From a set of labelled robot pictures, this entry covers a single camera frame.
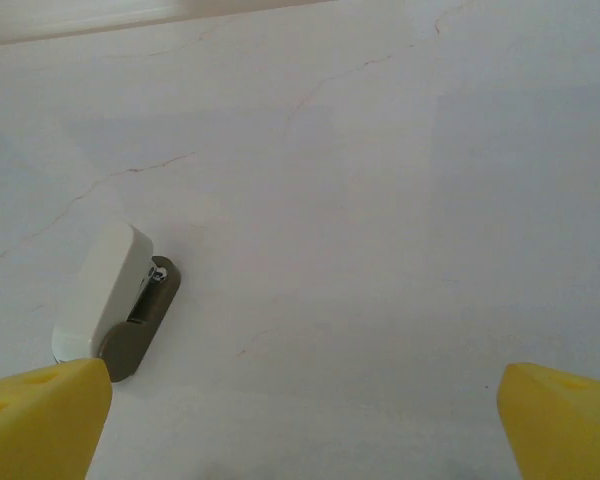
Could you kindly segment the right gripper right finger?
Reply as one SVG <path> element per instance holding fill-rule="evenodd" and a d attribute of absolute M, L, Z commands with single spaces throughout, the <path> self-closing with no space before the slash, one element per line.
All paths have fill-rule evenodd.
<path fill-rule="evenodd" d="M 498 413 L 522 478 L 600 479 L 599 380 L 510 364 Z"/>

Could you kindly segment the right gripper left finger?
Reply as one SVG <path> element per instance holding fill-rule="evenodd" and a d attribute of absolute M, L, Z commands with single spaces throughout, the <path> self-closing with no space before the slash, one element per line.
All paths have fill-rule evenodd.
<path fill-rule="evenodd" d="M 0 479 L 84 479 L 112 400 L 103 360 L 0 379 Z"/>

